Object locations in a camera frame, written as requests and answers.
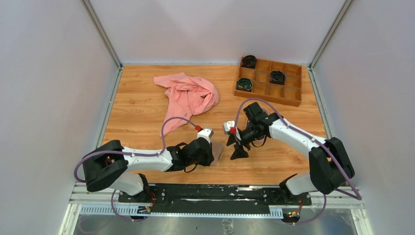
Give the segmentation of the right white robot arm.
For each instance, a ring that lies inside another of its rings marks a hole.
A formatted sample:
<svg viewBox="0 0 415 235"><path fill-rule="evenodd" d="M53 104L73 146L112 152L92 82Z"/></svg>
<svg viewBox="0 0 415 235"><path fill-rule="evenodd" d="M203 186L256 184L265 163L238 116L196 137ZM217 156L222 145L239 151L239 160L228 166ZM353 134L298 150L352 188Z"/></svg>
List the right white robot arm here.
<svg viewBox="0 0 415 235"><path fill-rule="evenodd" d="M240 107L238 111L248 119L244 130L237 128L236 120L223 124L224 133L229 137L227 145L234 146L232 160L249 157L247 151L261 138L282 141L308 158L309 172L294 174L279 184L277 198L283 203L290 205L299 195L312 191L328 195L343 184L349 184L355 176L340 139L312 135L291 124L278 111L266 113L257 102Z"/></svg>

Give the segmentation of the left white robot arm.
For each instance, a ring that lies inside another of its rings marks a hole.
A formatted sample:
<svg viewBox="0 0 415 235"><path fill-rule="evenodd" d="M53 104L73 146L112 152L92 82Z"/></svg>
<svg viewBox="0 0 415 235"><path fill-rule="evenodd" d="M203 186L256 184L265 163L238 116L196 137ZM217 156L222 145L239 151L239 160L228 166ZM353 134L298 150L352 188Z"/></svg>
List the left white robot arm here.
<svg viewBox="0 0 415 235"><path fill-rule="evenodd" d="M168 146L165 150L141 150L112 140L81 160L87 191L112 188L145 202L150 189L139 170L182 171L191 165L210 166L215 160L212 144L199 137L190 143Z"/></svg>

